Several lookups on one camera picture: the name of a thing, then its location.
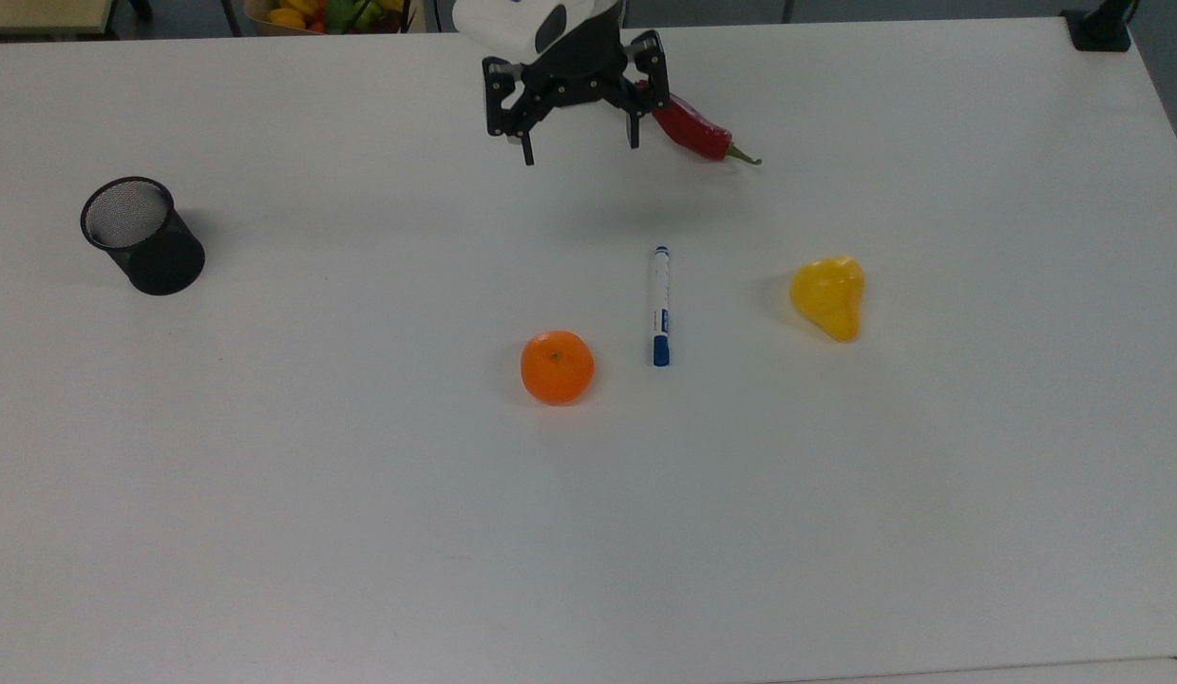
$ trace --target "chili pepper stem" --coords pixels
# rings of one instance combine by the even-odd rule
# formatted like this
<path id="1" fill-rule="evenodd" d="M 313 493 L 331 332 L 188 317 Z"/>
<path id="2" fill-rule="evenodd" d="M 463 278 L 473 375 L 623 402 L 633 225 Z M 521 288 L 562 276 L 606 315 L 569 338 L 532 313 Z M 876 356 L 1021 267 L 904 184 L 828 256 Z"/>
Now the chili pepper stem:
<path id="1" fill-rule="evenodd" d="M 736 147 L 736 145 L 732 144 L 727 144 L 727 152 L 724 152 L 724 155 L 736 157 L 736 159 L 747 161 L 747 164 L 753 165 L 754 167 L 759 167 L 760 165 L 760 160 L 753 160 L 752 157 L 745 155 L 744 152 L 740 152 L 739 147 Z"/>

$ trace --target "blue marker cap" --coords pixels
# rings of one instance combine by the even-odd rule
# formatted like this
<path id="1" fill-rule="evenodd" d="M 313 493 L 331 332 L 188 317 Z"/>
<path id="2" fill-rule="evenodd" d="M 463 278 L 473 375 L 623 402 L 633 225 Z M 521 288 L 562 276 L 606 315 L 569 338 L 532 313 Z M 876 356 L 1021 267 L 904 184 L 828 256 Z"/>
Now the blue marker cap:
<path id="1" fill-rule="evenodd" d="M 652 338 L 652 364 L 658 366 L 667 365 L 667 337 L 658 334 Z"/>

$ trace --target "robotic arm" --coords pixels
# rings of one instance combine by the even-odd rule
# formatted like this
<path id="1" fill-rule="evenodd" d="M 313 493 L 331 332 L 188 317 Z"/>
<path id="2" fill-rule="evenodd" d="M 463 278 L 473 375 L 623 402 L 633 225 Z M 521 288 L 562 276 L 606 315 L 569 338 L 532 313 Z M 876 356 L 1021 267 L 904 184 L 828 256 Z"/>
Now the robotic arm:
<path id="1" fill-rule="evenodd" d="M 638 147 L 640 118 L 667 105 L 667 71 L 657 32 L 623 46 L 621 14 L 623 0 L 458 0 L 458 29 L 516 60 L 483 61 L 487 133 L 519 140 L 532 165 L 537 122 L 557 107 L 605 100 L 626 112 Z M 632 62 L 646 75 L 641 89 L 624 75 Z M 505 108 L 517 81 L 525 89 Z"/>

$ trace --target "chair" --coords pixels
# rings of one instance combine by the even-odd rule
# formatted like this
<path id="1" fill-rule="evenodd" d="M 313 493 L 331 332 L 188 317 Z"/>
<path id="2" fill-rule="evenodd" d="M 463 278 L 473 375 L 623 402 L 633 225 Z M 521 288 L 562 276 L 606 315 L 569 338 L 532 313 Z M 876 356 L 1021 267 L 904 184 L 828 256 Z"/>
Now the chair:
<path id="1" fill-rule="evenodd" d="M 128 4 L 132 5 L 133 12 L 142 22 L 153 21 L 153 7 L 149 6 L 149 0 L 128 0 Z M 224 9 L 224 20 L 230 22 L 230 32 L 240 36 L 241 27 L 238 26 L 237 14 L 233 13 L 233 1 L 220 0 L 220 8 Z"/>

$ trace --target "fruit basket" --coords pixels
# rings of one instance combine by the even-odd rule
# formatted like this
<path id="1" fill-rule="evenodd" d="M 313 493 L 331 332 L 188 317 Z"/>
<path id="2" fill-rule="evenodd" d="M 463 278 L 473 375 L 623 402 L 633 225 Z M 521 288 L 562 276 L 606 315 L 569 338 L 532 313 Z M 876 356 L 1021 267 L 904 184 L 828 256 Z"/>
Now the fruit basket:
<path id="1" fill-rule="evenodd" d="M 403 21 L 401 9 L 406 9 Z M 242 12 L 257 35 L 340 34 L 340 26 L 324 19 L 355 18 L 346 22 L 346 33 L 423 33 L 421 0 L 245 0 Z"/>

